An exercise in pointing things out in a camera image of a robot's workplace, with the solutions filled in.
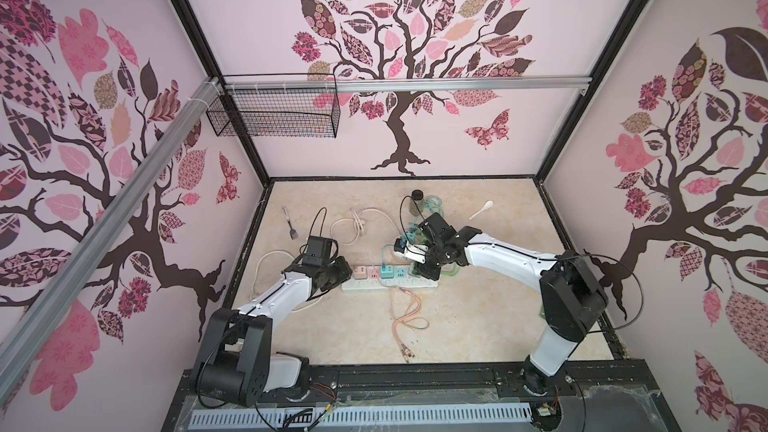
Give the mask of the pink charger plug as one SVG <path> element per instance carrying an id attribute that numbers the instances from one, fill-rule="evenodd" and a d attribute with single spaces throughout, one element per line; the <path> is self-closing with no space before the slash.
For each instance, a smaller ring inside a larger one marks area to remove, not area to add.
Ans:
<path id="1" fill-rule="evenodd" d="M 368 278 L 368 267 L 365 265 L 355 266 L 352 277 L 354 280 L 365 280 Z"/>

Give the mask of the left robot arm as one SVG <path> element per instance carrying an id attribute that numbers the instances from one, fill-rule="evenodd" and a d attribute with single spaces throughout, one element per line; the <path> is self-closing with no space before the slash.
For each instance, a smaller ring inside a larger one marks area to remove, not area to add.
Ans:
<path id="1" fill-rule="evenodd" d="M 348 281 L 352 269 L 338 242 L 311 236 L 277 282 L 251 302 L 220 308 L 209 319 L 190 373 L 201 404 L 251 407 L 265 393 L 309 392 L 309 359 L 272 350 L 275 328 L 300 305 Z"/>

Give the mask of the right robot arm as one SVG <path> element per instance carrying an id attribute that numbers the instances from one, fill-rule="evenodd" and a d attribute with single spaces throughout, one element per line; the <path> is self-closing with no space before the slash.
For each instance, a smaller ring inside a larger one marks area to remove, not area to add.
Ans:
<path id="1" fill-rule="evenodd" d="M 418 229 L 422 244 L 398 239 L 394 250 L 415 262 L 420 277 L 437 281 L 448 264 L 489 269 L 540 294 L 547 323 L 536 348 L 525 361 L 524 374 L 550 378 L 560 372 L 608 305 L 608 297 L 584 259 L 573 251 L 535 252 L 496 239 L 480 229 L 455 230 L 434 213 Z"/>

